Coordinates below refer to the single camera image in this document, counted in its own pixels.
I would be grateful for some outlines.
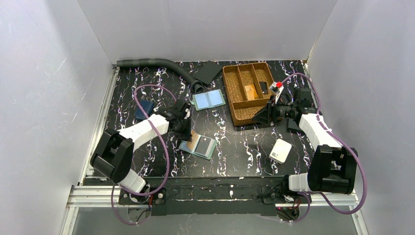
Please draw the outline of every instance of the divided organizer tray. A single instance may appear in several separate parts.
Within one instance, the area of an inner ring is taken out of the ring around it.
[[[223,67],[228,104],[235,126],[254,123],[252,117],[261,110],[270,99],[271,92],[263,94],[259,82],[266,82],[269,87],[273,82],[267,63],[231,65]],[[245,86],[254,85],[258,99],[248,100]]]

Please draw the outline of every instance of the gray floor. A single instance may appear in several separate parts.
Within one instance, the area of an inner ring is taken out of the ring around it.
[[[126,208],[118,208],[118,211],[127,218]],[[118,221],[111,208],[80,208],[73,234],[354,235],[357,232],[352,215],[339,214],[330,207],[312,207],[303,221],[293,225],[254,214],[188,214],[150,217],[138,227]]]

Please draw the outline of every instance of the marble tabletop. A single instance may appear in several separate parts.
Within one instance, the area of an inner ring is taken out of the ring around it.
[[[219,65],[255,63],[257,61],[217,62]],[[301,61],[265,61],[275,81],[281,81],[294,72],[304,72]],[[197,73],[204,62],[183,62],[180,65],[190,74]],[[134,113],[138,108],[133,91],[141,84],[156,84],[168,88],[177,99],[189,103],[189,85],[177,74],[166,68],[120,68],[109,108],[106,128],[122,129],[138,121]],[[305,79],[294,77],[286,84],[292,94],[295,87],[308,87]],[[286,121],[276,125],[250,124],[235,127],[231,119],[222,73],[205,87],[205,92],[221,89],[226,105],[196,111],[192,106],[192,128],[199,134],[218,141],[211,160],[206,160],[178,149],[180,144],[172,133],[163,136],[168,147],[170,177],[225,177],[267,176],[299,174],[308,170],[313,149],[307,137],[286,130]],[[173,98],[161,89],[144,88],[138,92],[139,100],[152,101],[156,108],[172,106]],[[276,140],[282,138],[292,145],[284,164],[272,161],[270,154]],[[153,139],[135,153],[132,169],[142,176],[163,176],[166,159],[161,142]]]

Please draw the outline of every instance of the black corrugated hose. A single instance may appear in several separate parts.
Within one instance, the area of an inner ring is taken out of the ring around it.
[[[180,75],[188,84],[193,93],[202,93],[202,82],[195,79],[190,73],[184,70],[180,65],[166,59],[138,59],[138,60],[118,60],[117,67],[150,67],[160,66],[173,70]]]

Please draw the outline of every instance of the gray panel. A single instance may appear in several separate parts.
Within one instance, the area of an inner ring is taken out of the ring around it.
[[[307,59],[337,0],[78,0],[109,59]]]
[[[340,0],[309,59],[324,120],[359,152],[370,234],[415,234],[415,2]],[[357,191],[362,193],[360,174]]]
[[[126,208],[118,210],[127,218]],[[111,208],[80,208],[73,234],[353,235],[357,232],[351,215],[339,214],[330,207],[312,207],[308,216],[294,225],[256,214],[183,214],[153,216],[138,227],[121,223]]]
[[[75,0],[0,3],[0,234],[58,234],[112,66]]]

